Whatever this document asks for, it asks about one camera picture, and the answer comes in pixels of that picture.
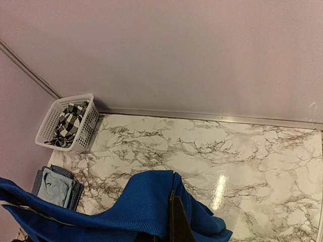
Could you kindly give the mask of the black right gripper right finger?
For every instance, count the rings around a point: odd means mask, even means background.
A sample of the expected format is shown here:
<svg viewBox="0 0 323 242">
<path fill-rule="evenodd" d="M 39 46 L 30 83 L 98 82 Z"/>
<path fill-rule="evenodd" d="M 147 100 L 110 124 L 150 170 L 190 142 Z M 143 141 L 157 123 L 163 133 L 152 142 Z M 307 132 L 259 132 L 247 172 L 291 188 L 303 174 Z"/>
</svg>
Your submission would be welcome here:
<svg viewBox="0 0 323 242">
<path fill-rule="evenodd" d="M 196 242 L 182 201 L 174 192 L 169 196 L 169 241 Z"/>
</svg>

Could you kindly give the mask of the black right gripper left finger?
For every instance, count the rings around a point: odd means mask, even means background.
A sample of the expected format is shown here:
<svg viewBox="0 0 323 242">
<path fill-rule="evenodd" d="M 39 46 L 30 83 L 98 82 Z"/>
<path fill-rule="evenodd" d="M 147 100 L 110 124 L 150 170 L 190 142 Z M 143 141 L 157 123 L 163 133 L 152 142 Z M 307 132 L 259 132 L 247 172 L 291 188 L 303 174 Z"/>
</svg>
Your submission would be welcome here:
<svg viewBox="0 0 323 242">
<path fill-rule="evenodd" d="M 135 238 L 135 242 L 158 242 L 158 237 L 145 232 L 139 232 Z"/>
</svg>

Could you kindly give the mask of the blue pleated skirt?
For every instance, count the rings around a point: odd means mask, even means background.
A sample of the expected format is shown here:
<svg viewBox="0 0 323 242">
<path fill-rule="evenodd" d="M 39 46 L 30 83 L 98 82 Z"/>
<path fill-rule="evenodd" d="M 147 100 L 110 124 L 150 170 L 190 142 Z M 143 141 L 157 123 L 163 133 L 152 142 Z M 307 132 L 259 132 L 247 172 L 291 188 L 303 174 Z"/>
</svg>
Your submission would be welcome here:
<svg viewBox="0 0 323 242">
<path fill-rule="evenodd" d="M 189 194 L 181 176 L 151 170 L 132 176 L 114 205 L 86 215 L 46 202 L 1 179 L 1 204 L 33 241 L 135 241 L 139 232 L 169 241 L 169 196 L 179 196 L 196 241 L 229 241 L 225 222 Z"/>
</svg>

